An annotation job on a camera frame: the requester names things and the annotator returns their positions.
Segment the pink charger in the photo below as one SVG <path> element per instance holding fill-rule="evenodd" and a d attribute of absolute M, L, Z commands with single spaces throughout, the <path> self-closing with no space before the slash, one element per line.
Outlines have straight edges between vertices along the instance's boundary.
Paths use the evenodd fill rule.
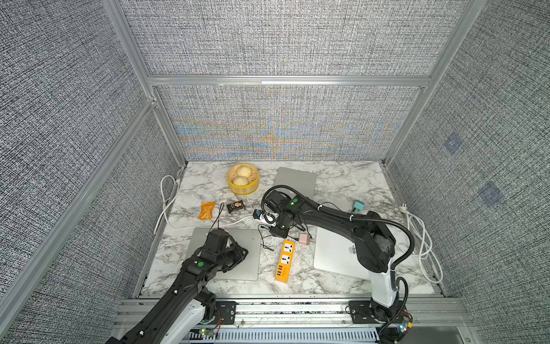
<path fill-rule="evenodd" d="M 301 245 L 309 245 L 311 242 L 311 236 L 307 233 L 301 233 L 298 240 Z"/>

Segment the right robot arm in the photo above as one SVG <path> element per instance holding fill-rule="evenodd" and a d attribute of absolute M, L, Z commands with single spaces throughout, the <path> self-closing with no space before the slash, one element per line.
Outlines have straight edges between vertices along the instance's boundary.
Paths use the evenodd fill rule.
<path fill-rule="evenodd" d="M 369 271 L 372 285 L 371 317 L 390 323 L 405 309 L 407 295 L 399 299 L 396 267 L 414 253 L 415 239 L 407 227 L 383 219 L 375 212 L 354 214 L 317 203 L 289 186 L 268 189 L 261 209 L 276 216 L 270 233 L 287 238 L 293 226 L 317 226 L 355 245 L 357 261 Z"/>

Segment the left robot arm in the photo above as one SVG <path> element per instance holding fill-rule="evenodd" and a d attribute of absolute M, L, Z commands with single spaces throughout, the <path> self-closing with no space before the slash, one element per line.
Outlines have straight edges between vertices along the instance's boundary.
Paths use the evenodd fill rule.
<path fill-rule="evenodd" d="M 180 343 L 193 327 L 214 316 L 216 295 L 206 289 L 209 281 L 235 268 L 248 253 L 227 231 L 212 229 L 153 309 L 122 338 L 107 342 Z"/>

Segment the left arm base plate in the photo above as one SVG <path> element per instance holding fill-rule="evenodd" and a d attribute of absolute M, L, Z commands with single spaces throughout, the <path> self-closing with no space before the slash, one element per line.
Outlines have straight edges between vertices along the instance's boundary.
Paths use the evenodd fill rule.
<path fill-rule="evenodd" d="M 233 325 L 236 317 L 237 302 L 215 301 L 208 304 L 201 324 L 205 325 Z"/>

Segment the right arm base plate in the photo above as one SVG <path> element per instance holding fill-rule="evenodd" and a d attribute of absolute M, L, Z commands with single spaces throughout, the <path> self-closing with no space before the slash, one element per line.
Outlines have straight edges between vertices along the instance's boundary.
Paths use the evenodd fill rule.
<path fill-rule="evenodd" d="M 398 332 L 407 332 L 413 323 L 413 316 L 408 312 L 402 300 L 396 300 L 389 308 L 385 308 L 373 300 L 349 301 L 345 312 L 351 316 L 353 324 L 383 327 L 390 322 L 385 329 Z"/>

